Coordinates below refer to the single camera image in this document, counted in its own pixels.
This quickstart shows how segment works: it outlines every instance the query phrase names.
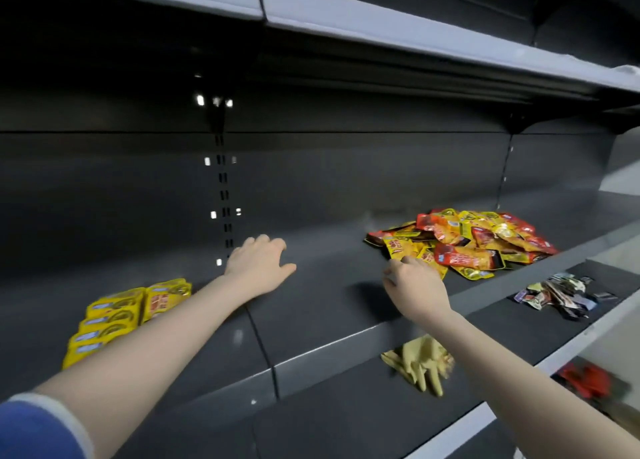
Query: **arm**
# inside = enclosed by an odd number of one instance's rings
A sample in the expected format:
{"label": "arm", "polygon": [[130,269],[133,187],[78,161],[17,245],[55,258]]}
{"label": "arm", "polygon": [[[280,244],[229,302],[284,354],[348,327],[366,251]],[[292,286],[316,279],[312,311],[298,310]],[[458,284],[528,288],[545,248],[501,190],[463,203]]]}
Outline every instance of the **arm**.
{"label": "arm", "polygon": [[391,261],[385,288],[396,307],[454,356],[528,459],[631,459],[640,442],[454,312],[437,272]]}
{"label": "arm", "polygon": [[76,416],[98,459],[111,457],[220,324],[296,270],[294,264],[280,267],[285,248],[282,239],[248,238],[231,254],[224,275],[35,391],[59,400]]}

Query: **blue sleeve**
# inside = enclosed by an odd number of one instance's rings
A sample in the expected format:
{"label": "blue sleeve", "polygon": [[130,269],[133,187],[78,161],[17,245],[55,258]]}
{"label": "blue sleeve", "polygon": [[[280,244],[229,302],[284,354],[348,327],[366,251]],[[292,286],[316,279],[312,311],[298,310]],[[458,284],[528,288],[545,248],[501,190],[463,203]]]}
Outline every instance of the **blue sleeve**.
{"label": "blue sleeve", "polygon": [[54,415],[24,401],[0,404],[3,459],[84,459],[74,435]]}

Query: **pile of snack packets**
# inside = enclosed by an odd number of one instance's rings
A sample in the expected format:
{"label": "pile of snack packets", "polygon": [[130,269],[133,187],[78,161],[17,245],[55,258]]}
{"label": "pile of snack packets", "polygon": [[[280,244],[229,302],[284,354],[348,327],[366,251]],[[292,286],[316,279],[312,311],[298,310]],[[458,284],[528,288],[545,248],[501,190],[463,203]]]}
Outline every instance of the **pile of snack packets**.
{"label": "pile of snack packets", "polygon": [[469,280],[494,277],[505,262],[532,264],[557,253],[536,229],[510,213],[460,211],[421,213],[415,221],[370,232],[366,243],[386,248],[392,259],[424,260],[441,278],[452,268]]}
{"label": "pile of snack packets", "polygon": [[183,278],[102,297],[89,304],[78,332],[71,336],[62,369],[78,363],[114,339],[177,306],[191,295]]}
{"label": "pile of snack packets", "polygon": [[589,317],[589,311],[599,303],[617,299],[608,292],[588,293],[586,286],[592,281],[591,277],[577,278],[574,274],[560,272],[544,282],[529,285],[512,299],[538,310],[546,305],[555,305],[565,318],[572,321],[586,319]]}

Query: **hand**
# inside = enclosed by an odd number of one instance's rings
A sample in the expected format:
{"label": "hand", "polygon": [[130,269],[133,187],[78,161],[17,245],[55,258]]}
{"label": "hand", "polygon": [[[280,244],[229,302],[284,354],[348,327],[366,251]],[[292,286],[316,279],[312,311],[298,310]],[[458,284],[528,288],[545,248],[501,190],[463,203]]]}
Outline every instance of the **hand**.
{"label": "hand", "polygon": [[243,302],[276,289],[296,271],[295,264],[280,266],[280,256],[287,249],[282,238],[270,240],[267,235],[249,237],[229,257],[225,280],[237,286]]}
{"label": "hand", "polygon": [[382,279],[391,301],[406,318],[419,326],[430,328],[454,313],[440,275],[426,262],[412,257],[391,260],[385,274],[394,278]]}

